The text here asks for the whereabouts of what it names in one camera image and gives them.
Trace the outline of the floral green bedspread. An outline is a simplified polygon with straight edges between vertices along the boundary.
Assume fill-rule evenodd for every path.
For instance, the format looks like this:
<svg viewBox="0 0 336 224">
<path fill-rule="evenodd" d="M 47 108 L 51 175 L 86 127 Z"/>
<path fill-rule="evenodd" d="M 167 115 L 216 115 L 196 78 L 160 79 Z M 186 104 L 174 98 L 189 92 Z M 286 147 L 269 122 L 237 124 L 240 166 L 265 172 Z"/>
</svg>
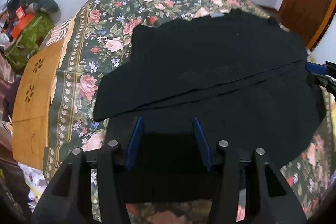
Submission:
<svg viewBox="0 0 336 224">
<path fill-rule="evenodd" d="M 269 18 L 270 13 L 251 0 L 88 0 L 79 12 L 52 31 L 49 46 L 64 38 L 56 87 L 49 112 L 49 144 L 43 173 L 47 182 L 74 147 L 100 148 L 108 119 L 93 121 L 96 92 L 103 75 L 130 58 L 132 30 L 139 24 L 159 26 L 175 18 L 191 20 L 215 12 L 240 9 Z M 326 117 L 310 145 L 280 171 L 309 218 L 320 209 L 335 183 L 333 127 L 335 103 L 322 89 Z M 128 204 L 131 223 L 206 223 L 211 201 Z"/>
</svg>

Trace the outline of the green storage box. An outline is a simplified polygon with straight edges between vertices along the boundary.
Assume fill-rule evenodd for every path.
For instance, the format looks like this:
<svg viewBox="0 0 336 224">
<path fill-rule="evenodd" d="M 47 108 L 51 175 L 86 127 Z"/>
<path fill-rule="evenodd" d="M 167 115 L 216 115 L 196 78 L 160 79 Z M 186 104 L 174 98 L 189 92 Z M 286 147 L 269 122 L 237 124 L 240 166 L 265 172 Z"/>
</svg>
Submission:
<svg viewBox="0 0 336 224">
<path fill-rule="evenodd" d="M 18 72 L 23 69 L 28 60 L 35 55 L 54 23 L 48 14 L 40 12 L 35 14 L 25 28 L 20 32 L 4 55 L 12 68 Z"/>
</svg>

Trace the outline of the brown bamboo mat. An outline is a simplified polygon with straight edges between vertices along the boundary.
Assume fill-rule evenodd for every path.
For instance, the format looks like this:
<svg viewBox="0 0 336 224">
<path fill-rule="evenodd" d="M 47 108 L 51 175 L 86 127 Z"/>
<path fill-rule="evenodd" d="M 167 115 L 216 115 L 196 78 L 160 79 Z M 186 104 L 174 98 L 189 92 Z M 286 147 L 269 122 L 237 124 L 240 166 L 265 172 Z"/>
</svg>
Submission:
<svg viewBox="0 0 336 224">
<path fill-rule="evenodd" d="M 51 89 L 60 63 L 64 40 L 31 57 L 21 77 L 13 111 L 13 157 L 22 164 L 43 169 L 48 145 Z"/>
</svg>

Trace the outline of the orange box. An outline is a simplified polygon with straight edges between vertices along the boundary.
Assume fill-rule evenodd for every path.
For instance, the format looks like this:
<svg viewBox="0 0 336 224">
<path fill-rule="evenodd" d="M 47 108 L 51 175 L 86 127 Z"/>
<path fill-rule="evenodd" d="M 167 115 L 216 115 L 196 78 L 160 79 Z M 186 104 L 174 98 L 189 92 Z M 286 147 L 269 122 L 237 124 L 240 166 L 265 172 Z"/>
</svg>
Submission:
<svg viewBox="0 0 336 224">
<path fill-rule="evenodd" d="M 33 19 L 34 13 L 30 12 L 25 17 L 23 17 L 13 28 L 13 32 L 11 37 L 13 39 L 17 39 L 19 34 L 23 31 L 23 29 L 29 24 L 29 22 Z"/>
</svg>

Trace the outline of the black t-shirt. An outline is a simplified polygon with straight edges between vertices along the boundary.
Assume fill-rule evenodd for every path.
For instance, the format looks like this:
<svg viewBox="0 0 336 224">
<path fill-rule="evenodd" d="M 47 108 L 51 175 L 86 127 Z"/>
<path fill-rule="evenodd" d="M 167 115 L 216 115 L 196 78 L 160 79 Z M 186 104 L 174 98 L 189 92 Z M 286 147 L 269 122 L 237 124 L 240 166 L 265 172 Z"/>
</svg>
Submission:
<svg viewBox="0 0 336 224">
<path fill-rule="evenodd" d="M 240 10 L 157 27 L 138 25 L 130 60 L 105 75 L 93 117 L 127 148 L 136 119 L 144 134 L 134 167 L 117 170 L 127 203 L 211 198 L 226 140 L 261 147 L 282 167 L 310 143 L 326 115 L 322 90 L 307 80 L 303 40 L 276 20 Z M 212 152 L 207 170 L 193 132 L 198 117 Z"/>
</svg>

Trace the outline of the wooden door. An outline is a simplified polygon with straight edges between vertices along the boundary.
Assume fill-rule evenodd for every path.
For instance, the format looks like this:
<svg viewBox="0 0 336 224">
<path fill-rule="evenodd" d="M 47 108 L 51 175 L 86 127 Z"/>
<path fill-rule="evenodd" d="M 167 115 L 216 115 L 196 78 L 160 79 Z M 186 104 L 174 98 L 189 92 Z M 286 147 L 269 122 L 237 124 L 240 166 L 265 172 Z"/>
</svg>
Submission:
<svg viewBox="0 0 336 224">
<path fill-rule="evenodd" d="M 281 22 L 303 38 L 312 50 L 335 14 L 335 0 L 283 0 L 278 11 Z"/>
</svg>

